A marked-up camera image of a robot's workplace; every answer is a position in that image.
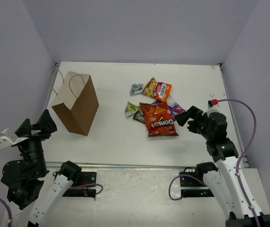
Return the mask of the purple white candy bag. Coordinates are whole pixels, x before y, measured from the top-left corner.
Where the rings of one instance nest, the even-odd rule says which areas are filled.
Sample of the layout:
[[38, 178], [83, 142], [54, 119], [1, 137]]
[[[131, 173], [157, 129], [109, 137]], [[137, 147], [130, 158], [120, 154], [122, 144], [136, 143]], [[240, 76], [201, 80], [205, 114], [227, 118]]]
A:
[[161, 96], [157, 96], [157, 100], [152, 103], [152, 106], [148, 113], [158, 114], [164, 116], [165, 119], [172, 119], [176, 115], [184, 113], [185, 110], [169, 95], [164, 99]]

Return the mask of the red Doritos chip bag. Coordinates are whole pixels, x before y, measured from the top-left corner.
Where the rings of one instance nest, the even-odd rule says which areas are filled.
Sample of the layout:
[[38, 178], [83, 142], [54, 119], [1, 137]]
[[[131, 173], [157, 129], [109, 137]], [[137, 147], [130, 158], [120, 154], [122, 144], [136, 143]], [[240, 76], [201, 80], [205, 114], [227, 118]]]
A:
[[173, 116], [166, 102], [158, 104], [140, 103], [149, 137], [178, 136]]

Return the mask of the orange Fox's candy bag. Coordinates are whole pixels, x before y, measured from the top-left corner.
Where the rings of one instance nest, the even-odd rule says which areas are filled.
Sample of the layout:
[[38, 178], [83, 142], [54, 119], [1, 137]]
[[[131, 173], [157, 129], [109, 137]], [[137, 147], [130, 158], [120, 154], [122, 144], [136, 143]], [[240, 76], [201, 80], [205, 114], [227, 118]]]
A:
[[164, 82], [157, 82], [155, 78], [146, 84], [143, 94], [152, 97], [158, 101], [166, 102], [170, 94], [172, 85]]

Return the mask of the brown paper bag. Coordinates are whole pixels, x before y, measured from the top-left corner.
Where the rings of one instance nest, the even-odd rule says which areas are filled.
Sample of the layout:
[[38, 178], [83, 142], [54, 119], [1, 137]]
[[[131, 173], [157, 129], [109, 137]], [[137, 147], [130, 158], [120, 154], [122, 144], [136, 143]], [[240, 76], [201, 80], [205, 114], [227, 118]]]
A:
[[68, 71], [59, 89], [51, 86], [55, 97], [51, 107], [68, 132], [87, 136], [99, 107], [91, 75]]

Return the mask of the brown M&M's packet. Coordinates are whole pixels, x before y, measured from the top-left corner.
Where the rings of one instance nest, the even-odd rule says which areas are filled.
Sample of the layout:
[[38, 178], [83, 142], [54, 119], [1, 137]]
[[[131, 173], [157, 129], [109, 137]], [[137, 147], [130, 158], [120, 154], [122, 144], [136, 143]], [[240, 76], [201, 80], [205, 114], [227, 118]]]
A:
[[145, 119], [144, 119], [143, 113], [141, 111], [137, 111], [134, 114], [133, 119], [138, 121], [138, 122], [141, 122], [141, 123], [145, 124]]

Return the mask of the green candy wrapper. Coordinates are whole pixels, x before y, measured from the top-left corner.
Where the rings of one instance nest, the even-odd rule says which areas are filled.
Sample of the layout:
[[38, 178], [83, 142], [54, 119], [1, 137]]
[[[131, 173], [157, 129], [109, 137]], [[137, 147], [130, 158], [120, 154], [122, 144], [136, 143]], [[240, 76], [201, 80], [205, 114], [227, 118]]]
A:
[[126, 117], [134, 115], [139, 110], [138, 105], [134, 105], [131, 102], [127, 102], [126, 108], [125, 108], [125, 114]]

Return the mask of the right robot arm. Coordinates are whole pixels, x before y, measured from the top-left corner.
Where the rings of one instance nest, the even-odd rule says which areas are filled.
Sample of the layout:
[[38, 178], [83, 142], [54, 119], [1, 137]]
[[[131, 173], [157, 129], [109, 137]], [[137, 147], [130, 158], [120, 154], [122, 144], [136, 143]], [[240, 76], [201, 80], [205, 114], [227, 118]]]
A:
[[194, 180], [210, 189], [225, 215], [225, 225], [270, 227], [270, 214], [265, 214], [256, 202], [240, 167], [241, 156], [227, 137], [225, 115], [215, 108], [203, 112], [192, 106], [175, 118], [180, 126], [187, 123], [190, 132], [206, 140], [213, 162], [198, 164]]

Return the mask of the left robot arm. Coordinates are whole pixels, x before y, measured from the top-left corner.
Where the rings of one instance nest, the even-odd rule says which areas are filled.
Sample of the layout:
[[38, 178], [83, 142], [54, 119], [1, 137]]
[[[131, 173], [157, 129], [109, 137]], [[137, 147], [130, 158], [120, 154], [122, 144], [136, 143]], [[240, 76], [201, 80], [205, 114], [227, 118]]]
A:
[[5, 129], [0, 136], [0, 148], [17, 147], [21, 160], [9, 161], [2, 170], [1, 182], [8, 187], [9, 225], [11, 227], [41, 227], [57, 200], [73, 185], [81, 182], [81, 167], [71, 161], [64, 162], [55, 182], [41, 204], [36, 205], [42, 180], [47, 170], [42, 142], [50, 138], [57, 126], [47, 109], [35, 124], [25, 119], [11, 133]]

